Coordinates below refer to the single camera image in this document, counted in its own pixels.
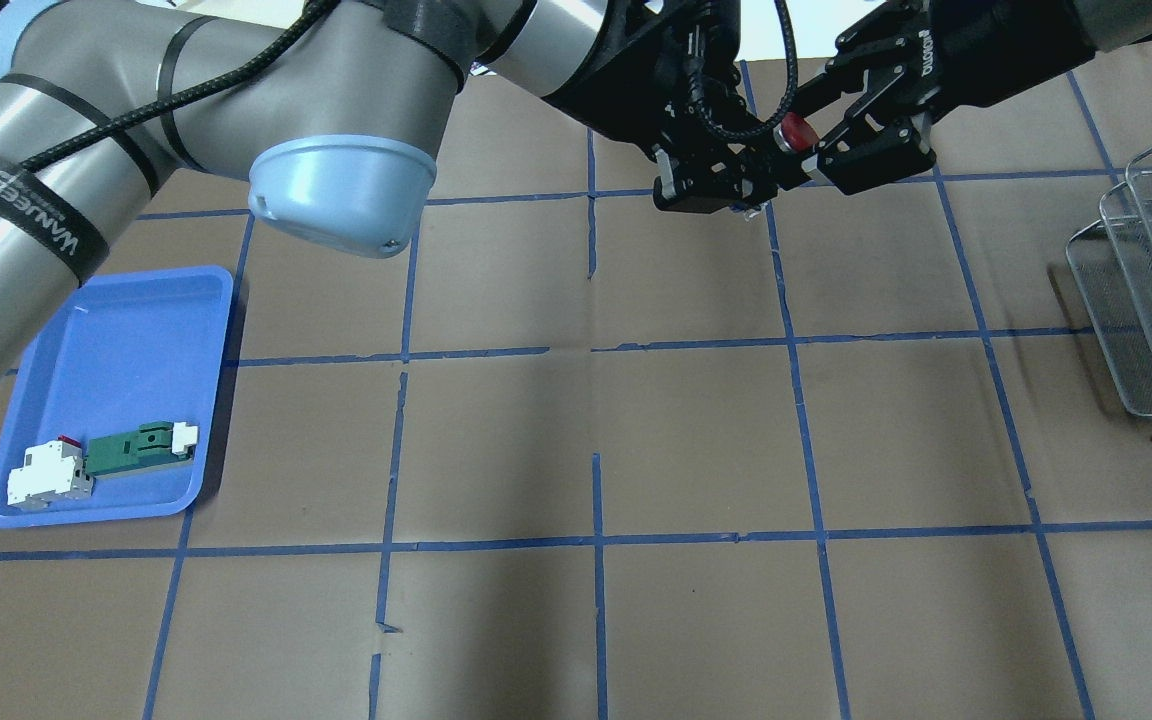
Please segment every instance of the cable strap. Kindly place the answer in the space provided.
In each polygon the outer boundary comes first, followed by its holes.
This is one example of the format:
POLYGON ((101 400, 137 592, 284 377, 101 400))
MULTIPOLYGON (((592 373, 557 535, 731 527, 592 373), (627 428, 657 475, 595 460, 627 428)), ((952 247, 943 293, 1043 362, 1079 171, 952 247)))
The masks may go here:
POLYGON ((0 158, 0 218, 69 266, 79 286, 109 258, 109 243, 96 225, 33 173, 3 158, 0 158))

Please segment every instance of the blue joint cap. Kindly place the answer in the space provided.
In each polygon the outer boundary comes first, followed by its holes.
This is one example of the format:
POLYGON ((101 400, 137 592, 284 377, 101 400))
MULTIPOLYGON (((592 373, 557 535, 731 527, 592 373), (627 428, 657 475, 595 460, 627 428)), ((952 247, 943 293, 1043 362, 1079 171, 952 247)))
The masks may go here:
POLYGON ((0 12, 0 78, 12 73, 12 60, 20 45, 20 37, 33 24, 33 20, 63 2, 65 0, 12 0, 0 12))
POLYGON ((435 170, 429 152, 388 137, 302 137, 257 156, 247 204, 281 232, 392 258, 411 242, 435 170))

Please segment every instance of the white circuit breaker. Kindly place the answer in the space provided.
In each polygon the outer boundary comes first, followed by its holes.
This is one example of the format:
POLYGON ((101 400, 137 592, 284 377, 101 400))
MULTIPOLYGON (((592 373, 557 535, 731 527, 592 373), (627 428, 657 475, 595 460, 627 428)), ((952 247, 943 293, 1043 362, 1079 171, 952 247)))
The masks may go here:
POLYGON ((41 510, 60 498, 82 500, 91 493, 83 450, 69 439, 28 448, 24 465, 8 475, 8 505, 22 510, 41 510))

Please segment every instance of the velcro strap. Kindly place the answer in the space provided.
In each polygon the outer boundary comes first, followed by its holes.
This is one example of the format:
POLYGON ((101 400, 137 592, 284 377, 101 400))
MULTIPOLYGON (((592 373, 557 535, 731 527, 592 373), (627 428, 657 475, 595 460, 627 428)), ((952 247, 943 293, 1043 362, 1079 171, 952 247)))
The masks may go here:
POLYGON ((473 18, 460 5, 447 0, 362 0, 384 12, 385 26, 433 50, 456 73, 463 90, 473 65, 476 31, 473 18))
POLYGON ((0 158, 0 218, 68 265, 78 285, 86 282, 109 258, 109 243, 96 225, 33 173, 3 158, 0 158))

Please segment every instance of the gripper logo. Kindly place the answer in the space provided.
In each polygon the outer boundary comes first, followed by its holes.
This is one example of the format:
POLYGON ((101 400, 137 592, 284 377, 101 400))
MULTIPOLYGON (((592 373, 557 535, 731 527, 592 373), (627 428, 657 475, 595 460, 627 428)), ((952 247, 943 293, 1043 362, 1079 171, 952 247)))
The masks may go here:
POLYGON ((927 77, 937 68, 937 41, 929 29, 920 29, 918 36, 923 38, 923 77, 927 77))
POLYGON ((74 257, 78 250, 78 238, 65 227, 65 214, 38 197, 29 188, 23 187, 17 176, 0 168, 0 197, 14 209, 22 211, 45 232, 51 233, 51 241, 60 245, 60 251, 74 257))

